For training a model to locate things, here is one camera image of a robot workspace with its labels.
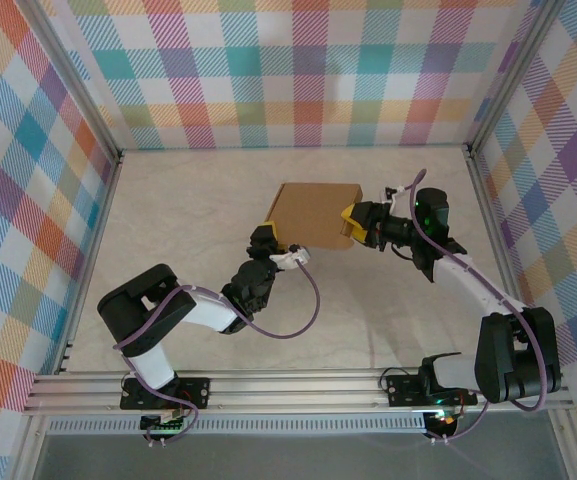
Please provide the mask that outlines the aluminium frame leg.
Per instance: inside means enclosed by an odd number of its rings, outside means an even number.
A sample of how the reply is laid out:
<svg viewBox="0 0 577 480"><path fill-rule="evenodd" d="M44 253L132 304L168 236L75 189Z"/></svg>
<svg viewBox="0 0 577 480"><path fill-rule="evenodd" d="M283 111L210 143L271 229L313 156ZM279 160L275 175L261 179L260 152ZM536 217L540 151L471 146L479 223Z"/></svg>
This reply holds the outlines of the aluminium frame leg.
<svg viewBox="0 0 577 480"><path fill-rule="evenodd" d="M47 415L24 415L8 469L8 480L33 480L49 425Z"/></svg>
<svg viewBox="0 0 577 480"><path fill-rule="evenodd" d="M558 450L561 454L567 478L577 480L577 434L568 410L548 411Z"/></svg>

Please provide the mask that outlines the black green terminal block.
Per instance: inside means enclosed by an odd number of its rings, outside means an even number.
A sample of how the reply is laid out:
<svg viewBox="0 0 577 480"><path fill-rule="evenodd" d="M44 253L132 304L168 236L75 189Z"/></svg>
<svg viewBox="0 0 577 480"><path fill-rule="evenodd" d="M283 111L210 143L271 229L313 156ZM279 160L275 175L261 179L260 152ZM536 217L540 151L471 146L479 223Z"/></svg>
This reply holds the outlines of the black green terminal block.
<svg viewBox="0 0 577 480"><path fill-rule="evenodd" d="M178 434L185 426L188 413L182 409L167 410L162 414L149 414L140 417L139 428L150 431L150 435Z"/></svg>

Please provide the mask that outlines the brown cardboard paper box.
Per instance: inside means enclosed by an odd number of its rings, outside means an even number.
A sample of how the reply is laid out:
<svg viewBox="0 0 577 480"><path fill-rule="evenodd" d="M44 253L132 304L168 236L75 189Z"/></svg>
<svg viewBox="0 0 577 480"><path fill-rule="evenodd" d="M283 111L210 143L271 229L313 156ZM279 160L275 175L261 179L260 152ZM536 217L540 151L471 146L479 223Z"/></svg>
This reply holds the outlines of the brown cardboard paper box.
<svg viewBox="0 0 577 480"><path fill-rule="evenodd" d="M342 212L362 201L359 184L283 183L270 206L267 222L273 222L276 238L284 246L347 250L352 225Z"/></svg>

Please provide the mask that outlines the aluminium frame post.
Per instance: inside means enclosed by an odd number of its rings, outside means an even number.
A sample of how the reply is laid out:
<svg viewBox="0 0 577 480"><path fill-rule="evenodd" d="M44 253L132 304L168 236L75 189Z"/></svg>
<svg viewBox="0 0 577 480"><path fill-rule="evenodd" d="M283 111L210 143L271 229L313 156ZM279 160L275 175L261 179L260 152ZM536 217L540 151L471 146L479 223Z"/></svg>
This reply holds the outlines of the aluminium frame post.
<svg viewBox="0 0 577 480"><path fill-rule="evenodd" d="M486 107L481 110L478 120L473 124L472 132L468 134L463 145L468 158L474 159L492 135L503 110L526 74L565 2L566 0L539 0L535 8L528 8L533 13L531 22L520 24L519 31L522 32L522 37L520 41L511 41L513 50L511 54L505 53L501 61L504 69L499 74L498 86L482 101Z"/></svg>
<svg viewBox="0 0 577 480"><path fill-rule="evenodd" d="M54 69L62 79L66 90L80 107L101 148L115 164L120 163L122 149L115 142L39 0L15 0L15 2L54 64Z"/></svg>

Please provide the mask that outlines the aluminium table side rail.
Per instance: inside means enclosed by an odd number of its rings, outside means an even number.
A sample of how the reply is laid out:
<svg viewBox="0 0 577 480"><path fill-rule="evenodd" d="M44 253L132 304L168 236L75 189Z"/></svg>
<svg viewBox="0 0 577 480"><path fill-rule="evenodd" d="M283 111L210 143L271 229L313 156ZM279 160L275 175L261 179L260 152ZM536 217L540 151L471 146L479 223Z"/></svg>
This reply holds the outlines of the aluminium table side rail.
<svg viewBox="0 0 577 480"><path fill-rule="evenodd" d="M497 224L492 201L488 196L484 184L484 177L477 163L476 154L469 150L468 147L468 144L463 145L462 153L492 247L497 270L500 275L500 285L506 292L508 301L512 302L519 311L525 310L526 306L524 305L522 294L514 275L510 255L504 242L501 228Z"/></svg>
<svg viewBox="0 0 577 480"><path fill-rule="evenodd" d="M70 304L68 315L65 319L59 342L55 350L55 356L48 372L51 375L59 375L65 368L65 363L69 359L68 350L76 337L77 328L82 316L83 307L89 291L95 263L98 258L100 246L103 239L104 230L108 221L112 207L113 198L119 182L125 152L119 151L111 168L108 187L102 198L97 221L92 230L90 250L83 265L82 276L77 284L75 296Z"/></svg>

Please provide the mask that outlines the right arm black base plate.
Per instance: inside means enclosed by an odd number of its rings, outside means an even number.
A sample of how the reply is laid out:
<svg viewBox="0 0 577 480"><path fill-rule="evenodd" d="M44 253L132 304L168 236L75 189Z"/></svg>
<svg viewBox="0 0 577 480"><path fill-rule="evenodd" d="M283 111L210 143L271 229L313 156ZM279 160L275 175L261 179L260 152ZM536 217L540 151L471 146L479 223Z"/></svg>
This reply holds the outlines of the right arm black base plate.
<svg viewBox="0 0 577 480"><path fill-rule="evenodd" d="M476 394L462 388L432 386L419 375L390 375L386 377L386 393L390 407L474 406Z"/></svg>

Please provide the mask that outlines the orange black round connector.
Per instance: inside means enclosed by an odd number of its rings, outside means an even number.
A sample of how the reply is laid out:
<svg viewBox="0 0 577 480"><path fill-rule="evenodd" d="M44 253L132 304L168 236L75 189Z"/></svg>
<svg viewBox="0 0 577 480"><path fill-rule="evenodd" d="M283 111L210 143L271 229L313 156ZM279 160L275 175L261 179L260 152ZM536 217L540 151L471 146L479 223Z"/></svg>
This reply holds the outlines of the orange black round connector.
<svg viewBox="0 0 577 480"><path fill-rule="evenodd" d="M463 410L455 408L424 412L425 435L429 438L454 435L458 428L459 419L463 415Z"/></svg>

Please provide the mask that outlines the long aluminium mounting rail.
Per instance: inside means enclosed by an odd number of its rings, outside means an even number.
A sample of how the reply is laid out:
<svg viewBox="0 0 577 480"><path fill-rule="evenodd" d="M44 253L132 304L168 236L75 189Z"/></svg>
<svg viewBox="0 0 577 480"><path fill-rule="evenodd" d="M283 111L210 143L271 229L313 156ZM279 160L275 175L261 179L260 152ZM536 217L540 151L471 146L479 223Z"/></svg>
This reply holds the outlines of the long aluminium mounting rail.
<svg viewBox="0 0 577 480"><path fill-rule="evenodd" d="M190 371L210 379L203 414L381 413L391 408L377 369ZM121 414L119 372L40 375L26 415Z"/></svg>

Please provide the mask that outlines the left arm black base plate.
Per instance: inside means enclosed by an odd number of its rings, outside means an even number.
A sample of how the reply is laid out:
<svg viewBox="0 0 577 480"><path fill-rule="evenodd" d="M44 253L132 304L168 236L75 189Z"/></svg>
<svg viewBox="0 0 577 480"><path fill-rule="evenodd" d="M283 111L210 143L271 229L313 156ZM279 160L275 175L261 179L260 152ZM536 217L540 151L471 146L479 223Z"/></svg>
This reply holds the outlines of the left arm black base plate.
<svg viewBox="0 0 577 480"><path fill-rule="evenodd" d="M174 378L159 390L163 395L175 397L193 403L198 409L206 409L210 395L210 379ZM123 382L121 410L172 410L180 404L163 399L147 391L136 378L128 378Z"/></svg>

